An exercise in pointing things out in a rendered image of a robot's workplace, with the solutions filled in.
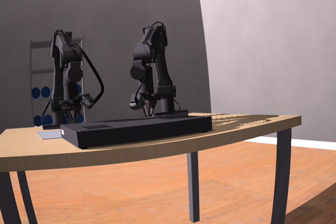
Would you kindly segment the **grey flat mat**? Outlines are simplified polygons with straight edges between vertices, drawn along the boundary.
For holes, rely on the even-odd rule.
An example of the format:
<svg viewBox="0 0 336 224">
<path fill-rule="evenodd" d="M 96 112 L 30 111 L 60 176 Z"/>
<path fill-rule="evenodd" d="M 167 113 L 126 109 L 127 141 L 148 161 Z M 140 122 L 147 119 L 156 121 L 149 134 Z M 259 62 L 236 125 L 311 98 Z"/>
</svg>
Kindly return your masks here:
<svg viewBox="0 0 336 224">
<path fill-rule="evenodd" d="M 42 140 L 44 139 L 55 139 L 62 138 L 61 130 L 51 130 L 51 131 L 36 131 Z"/>
</svg>

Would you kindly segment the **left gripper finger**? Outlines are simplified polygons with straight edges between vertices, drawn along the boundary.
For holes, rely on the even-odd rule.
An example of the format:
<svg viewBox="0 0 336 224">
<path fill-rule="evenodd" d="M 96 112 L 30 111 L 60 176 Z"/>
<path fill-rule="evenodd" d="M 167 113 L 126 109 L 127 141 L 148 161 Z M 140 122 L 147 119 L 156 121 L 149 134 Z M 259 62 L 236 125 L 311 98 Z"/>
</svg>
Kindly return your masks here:
<svg viewBox="0 0 336 224">
<path fill-rule="evenodd" d="M 154 108 L 156 106 L 157 100 L 153 100 L 153 101 L 145 101 L 145 106 L 146 106 L 146 110 L 147 110 L 147 115 L 148 117 L 151 117 L 154 111 Z"/>
<path fill-rule="evenodd" d="M 143 104 L 142 104 L 142 109 L 141 109 L 141 111 L 143 112 L 143 114 L 144 114 L 144 117 L 147 117 L 146 106 L 145 106 L 145 108 L 144 108 L 144 106 L 145 106 L 145 101 L 143 101 Z"/>
</svg>

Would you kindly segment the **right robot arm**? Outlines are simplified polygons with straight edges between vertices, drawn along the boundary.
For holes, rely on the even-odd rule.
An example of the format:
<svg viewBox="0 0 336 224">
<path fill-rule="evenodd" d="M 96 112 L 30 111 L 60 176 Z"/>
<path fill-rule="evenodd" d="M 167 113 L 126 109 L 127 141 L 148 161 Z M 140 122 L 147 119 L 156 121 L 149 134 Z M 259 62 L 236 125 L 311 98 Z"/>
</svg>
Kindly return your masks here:
<svg viewBox="0 0 336 224">
<path fill-rule="evenodd" d="M 68 46 L 63 34 L 59 32 L 53 33 L 51 44 L 51 57 L 54 62 L 54 81 L 51 94 L 51 110 L 53 111 L 54 124 L 44 124 L 43 128 L 60 127 L 65 123 L 63 104 L 59 104 L 60 100 L 64 100 L 63 85 L 77 84 L 82 79 L 83 72 L 80 68 L 82 61 L 82 53 L 75 46 Z M 68 68 L 64 71 L 64 68 Z M 81 103 L 91 109 L 94 102 L 88 102 L 84 97 Z"/>
</svg>

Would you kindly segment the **black metal enclosure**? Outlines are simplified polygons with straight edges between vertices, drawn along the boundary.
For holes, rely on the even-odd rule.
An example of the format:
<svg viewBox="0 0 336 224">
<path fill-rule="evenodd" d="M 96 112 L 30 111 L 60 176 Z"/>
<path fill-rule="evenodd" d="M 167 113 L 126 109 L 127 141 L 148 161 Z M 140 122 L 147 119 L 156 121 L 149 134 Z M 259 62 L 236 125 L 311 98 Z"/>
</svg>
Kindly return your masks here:
<svg viewBox="0 0 336 224">
<path fill-rule="evenodd" d="M 169 138 L 212 130 L 212 116 L 159 115 L 61 124 L 61 136 L 80 149 Z"/>
</svg>

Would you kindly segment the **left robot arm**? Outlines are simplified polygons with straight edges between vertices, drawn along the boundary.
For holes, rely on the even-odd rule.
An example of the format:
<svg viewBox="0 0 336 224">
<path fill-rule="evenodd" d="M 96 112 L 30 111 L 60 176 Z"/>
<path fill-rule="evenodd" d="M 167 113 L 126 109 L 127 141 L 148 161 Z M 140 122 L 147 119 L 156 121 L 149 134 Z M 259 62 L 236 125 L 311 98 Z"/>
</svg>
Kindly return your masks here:
<svg viewBox="0 0 336 224">
<path fill-rule="evenodd" d="M 142 81 L 144 80 L 149 67 L 146 64 L 150 62 L 150 49 L 147 45 L 149 44 L 151 48 L 151 63 L 155 63 L 155 68 L 157 72 L 157 93 L 162 93 L 162 110 L 161 112 L 153 113 L 152 116 L 188 112 L 188 110 L 176 111 L 174 109 L 173 97 L 176 97 L 176 88 L 175 86 L 173 86 L 172 80 L 168 74 L 165 60 L 165 46 L 168 45 L 168 41 L 164 27 L 162 24 L 152 27 L 151 30 L 150 27 L 148 27 L 149 26 L 143 27 L 144 36 L 134 48 L 134 61 L 133 66 L 130 70 L 130 74 L 133 79 Z M 144 40 L 144 43 L 147 44 L 143 44 Z"/>
</svg>

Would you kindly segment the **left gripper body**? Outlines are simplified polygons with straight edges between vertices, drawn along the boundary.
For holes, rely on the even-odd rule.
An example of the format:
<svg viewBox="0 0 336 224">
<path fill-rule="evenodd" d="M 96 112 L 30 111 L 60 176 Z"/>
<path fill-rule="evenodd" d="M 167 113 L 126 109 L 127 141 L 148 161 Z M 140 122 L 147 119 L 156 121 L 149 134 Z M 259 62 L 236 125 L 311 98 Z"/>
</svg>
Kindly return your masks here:
<svg viewBox="0 0 336 224">
<path fill-rule="evenodd" d="M 139 87 L 142 84 L 142 80 L 138 81 Z M 135 103 L 136 93 L 131 94 L 130 103 Z M 143 101 L 153 101 L 153 100 L 161 100 L 162 93 L 154 93 L 153 80 L 145 80 L 142 84 L 139 93 L 137 93 L 138 102 L 141 100 L 141 96 L 143 97 Z"/>
</svg>

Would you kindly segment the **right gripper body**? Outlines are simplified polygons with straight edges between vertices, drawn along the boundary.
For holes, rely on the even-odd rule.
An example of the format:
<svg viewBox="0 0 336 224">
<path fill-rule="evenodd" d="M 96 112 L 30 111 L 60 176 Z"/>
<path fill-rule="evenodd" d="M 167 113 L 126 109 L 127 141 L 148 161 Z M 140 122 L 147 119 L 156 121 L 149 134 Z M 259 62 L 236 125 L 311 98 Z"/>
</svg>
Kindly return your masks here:
<svg viewBox="0 0 336 224">
<path fill-rule="evenodd" d="M 67 84 L 64 85 L 64 100 L 60 100 L 59 104 L 63 104 L 62 107 L 82 106 L 80 104 L 82 97 L 85 97 L 88 100 L 88 102 L 94 101 L 94 99 L 90 96 L 90 94 L 78 95 L 77 84 Z"/>
</svg>

